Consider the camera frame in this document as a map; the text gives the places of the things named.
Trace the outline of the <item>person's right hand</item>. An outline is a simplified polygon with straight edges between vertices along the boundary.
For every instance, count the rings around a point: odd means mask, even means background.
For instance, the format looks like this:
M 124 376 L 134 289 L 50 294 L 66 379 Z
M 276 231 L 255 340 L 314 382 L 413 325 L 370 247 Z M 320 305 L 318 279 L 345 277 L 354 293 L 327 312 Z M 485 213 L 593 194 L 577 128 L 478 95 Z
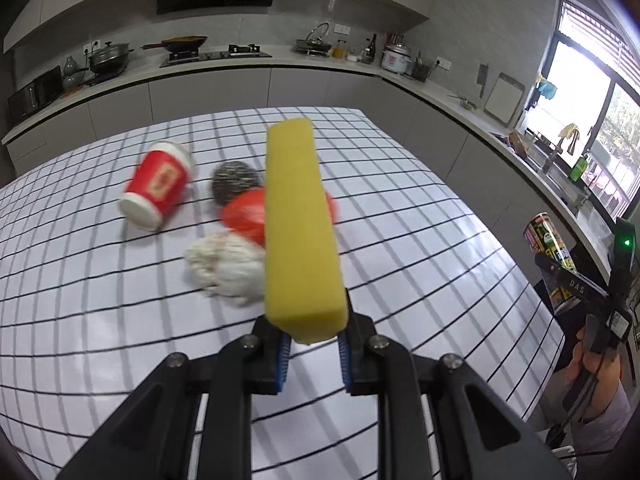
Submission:
M 578 330 L 572 360 L 565 369 L 565 378 L 571 385 L 578 377 L 581 370 L 588 370 L 594 376 L 594 387 L 588 398 L 588 403 L 579 411 L 582 419 L 593 420 L 602 415 L 616 395 L 620 383 L 620 354 L 608 349 L 605 354 L 587 351 L 584 346 L 585 327 Z

